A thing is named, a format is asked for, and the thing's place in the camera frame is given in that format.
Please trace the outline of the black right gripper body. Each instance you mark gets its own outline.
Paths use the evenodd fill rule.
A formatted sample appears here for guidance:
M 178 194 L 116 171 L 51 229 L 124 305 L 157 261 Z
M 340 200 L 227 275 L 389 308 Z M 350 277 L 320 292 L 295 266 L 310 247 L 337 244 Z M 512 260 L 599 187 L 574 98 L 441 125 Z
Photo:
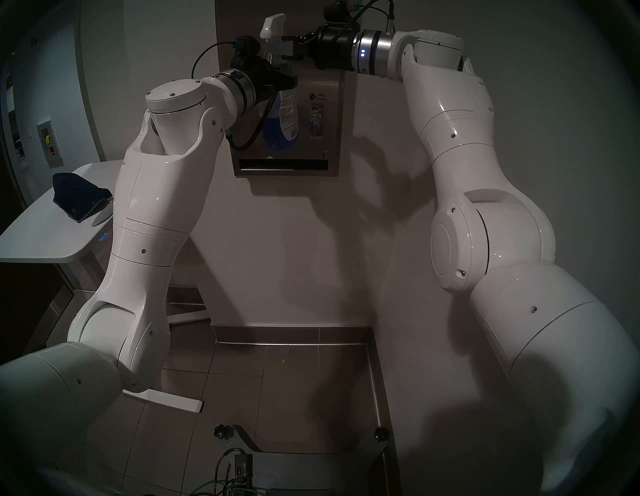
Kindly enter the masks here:
M 353 66 L 353 44 L 359 25 L 323 24 L 315 32 L 299 39 L 303 56 L 310 58 L 316 69 L 355 71 Z

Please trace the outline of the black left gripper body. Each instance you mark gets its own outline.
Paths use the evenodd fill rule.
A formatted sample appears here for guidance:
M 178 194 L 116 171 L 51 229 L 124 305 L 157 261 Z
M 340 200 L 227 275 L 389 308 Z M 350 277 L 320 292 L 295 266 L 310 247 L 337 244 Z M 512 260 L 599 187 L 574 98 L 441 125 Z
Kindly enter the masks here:
M 260 55 L 261 44 L 253 36 L 238 36 L 232 44 L 232 70 L 242 73 L 241 84 L 250 88 L 248 101 L 251 103 L 267 101 L 274 92 L 297 87 L 296 76 L 282 72 Z

